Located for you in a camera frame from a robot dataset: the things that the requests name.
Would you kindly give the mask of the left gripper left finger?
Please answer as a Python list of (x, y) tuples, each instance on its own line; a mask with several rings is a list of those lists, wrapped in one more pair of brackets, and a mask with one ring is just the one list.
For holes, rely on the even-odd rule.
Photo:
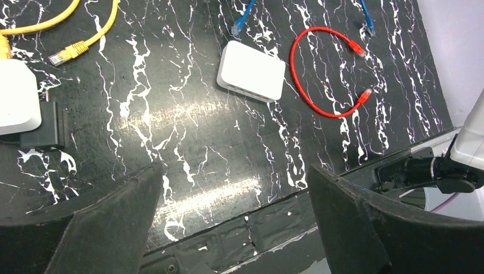
[(152, 163), (68, 201), (1, 219), (2, 273), (138, 273), (162, 188)]

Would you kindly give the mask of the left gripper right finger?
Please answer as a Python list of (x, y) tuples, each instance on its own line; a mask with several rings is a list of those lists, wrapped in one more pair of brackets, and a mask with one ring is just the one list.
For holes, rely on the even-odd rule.
[(483, 223), (399, 203), (315, 166), (306, 181), (332, 273), (483, 272)]

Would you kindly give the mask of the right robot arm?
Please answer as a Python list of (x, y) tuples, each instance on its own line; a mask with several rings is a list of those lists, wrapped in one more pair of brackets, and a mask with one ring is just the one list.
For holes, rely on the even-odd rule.
[(483, 187), (483, 94), (441, 156), (408, 155), (376, 169), (374, 190), (388, 197), (421, 187), (443, 194), (472, 193)]

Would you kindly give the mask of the white network switch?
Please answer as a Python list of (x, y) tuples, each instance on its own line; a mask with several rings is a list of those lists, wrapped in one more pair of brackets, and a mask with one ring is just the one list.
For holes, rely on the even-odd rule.
[(229, 41), (222, 51), (216, 81), (230, 91), (272, 103), (282, 96), (285, 68), (279, 58)]
[(41, 125), (37, 79), (17, 59), (1, 60), (1, 135), (31, 131)]

